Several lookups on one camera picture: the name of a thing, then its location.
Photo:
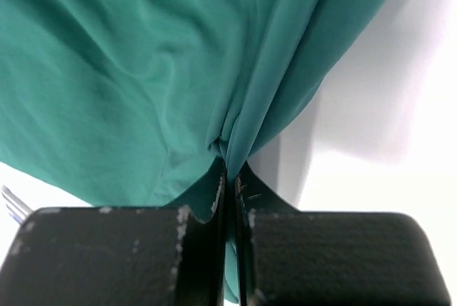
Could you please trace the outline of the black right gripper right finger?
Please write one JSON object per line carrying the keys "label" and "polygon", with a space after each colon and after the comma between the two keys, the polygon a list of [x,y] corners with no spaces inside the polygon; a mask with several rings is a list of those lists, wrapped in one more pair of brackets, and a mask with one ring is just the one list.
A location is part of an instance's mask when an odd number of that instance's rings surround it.
{"label": "black right gripper right finger", "polygon": [[248,165],[234,186],[242,305],[449,305],[421,226],[403,213],[292,207]]}

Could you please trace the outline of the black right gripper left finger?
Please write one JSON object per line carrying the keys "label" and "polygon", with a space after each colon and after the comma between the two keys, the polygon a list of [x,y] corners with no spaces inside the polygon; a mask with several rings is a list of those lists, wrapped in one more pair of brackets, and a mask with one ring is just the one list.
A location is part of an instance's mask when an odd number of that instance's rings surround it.
{"label": "black right gripper left finger", "polygon": [[41,208],[1,266],[3,305],[222,305],[224,163],[163,207]]}

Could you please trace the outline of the green shorts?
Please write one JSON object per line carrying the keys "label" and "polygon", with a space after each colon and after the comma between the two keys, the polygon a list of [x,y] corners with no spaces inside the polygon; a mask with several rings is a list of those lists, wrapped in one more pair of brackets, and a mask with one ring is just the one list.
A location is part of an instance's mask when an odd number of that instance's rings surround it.
{"label": "green shorts", "polygon": [[240,302],[236,177],[384,1],[1,0],[1,162],[101,208],[163,207],[221,161]]}

